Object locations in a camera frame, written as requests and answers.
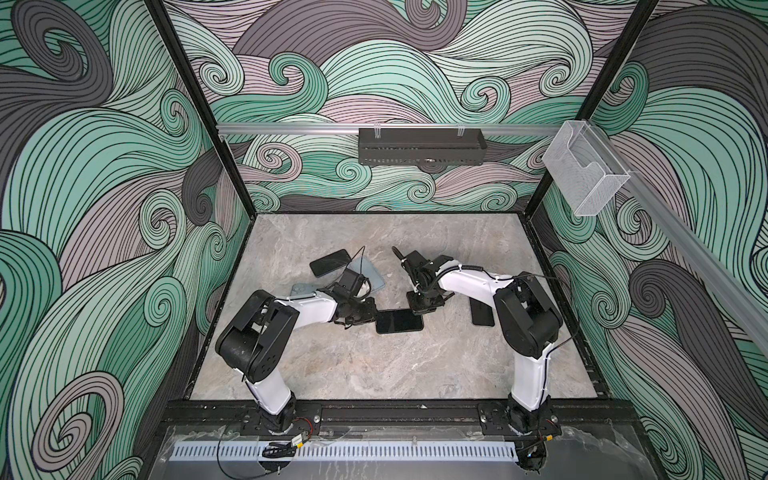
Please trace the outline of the black phone case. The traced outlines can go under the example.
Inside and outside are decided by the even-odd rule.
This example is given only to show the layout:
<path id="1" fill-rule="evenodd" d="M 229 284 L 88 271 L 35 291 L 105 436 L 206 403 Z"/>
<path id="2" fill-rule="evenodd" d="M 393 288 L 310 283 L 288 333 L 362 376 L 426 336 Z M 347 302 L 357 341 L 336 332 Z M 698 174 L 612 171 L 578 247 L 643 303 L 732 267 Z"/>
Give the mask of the black phone case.
<path id="1" fill-rule="evenodd" d="M 421 315 L 409 309 L 385 310 L 378 313 L 375 329 L 379 335 L 419 332 L 424 322 Z"/>

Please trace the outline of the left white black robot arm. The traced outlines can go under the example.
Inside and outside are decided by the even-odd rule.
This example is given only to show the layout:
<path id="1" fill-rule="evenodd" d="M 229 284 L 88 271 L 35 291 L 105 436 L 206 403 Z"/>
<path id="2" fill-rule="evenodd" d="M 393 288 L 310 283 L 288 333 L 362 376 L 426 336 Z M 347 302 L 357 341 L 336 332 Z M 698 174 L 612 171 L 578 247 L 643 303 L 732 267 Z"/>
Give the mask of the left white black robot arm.
<path id="1" fill-rule="evenodd" d="M 295 418 L 296 396 L 278 364 L 297 329 L 313 324 L 345 328 L 376 320 L 370 280 L 346 268 L 337 281 L 311 294 L 278 298 L 255 291 L 219 335 L 215 352 L 241 375 L 259 409 L 264 427 L 282 432 Z"/>

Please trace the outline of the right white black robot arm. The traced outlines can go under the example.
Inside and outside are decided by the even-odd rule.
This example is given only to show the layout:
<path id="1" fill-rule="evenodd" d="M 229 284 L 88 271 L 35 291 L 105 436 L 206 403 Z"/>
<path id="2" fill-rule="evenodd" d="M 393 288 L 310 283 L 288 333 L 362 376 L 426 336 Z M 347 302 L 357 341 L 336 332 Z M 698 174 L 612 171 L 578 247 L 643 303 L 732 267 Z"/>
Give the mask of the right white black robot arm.
<path id="1" fill-rule="evenodd" d="M 416 315 L 435 312 L 453 295 L 469 298 L 499 321 L 514 351 L 514 379 L 508 399 L 511 428 L 519 433 L 542 431 L 553 424 L 547 413 L 549 358 L 563 319 L 536 276 L 492 273 L 477 265 L 441 255 L 427 259 L 392 249 L 409 277 L 406 298 Z"/>

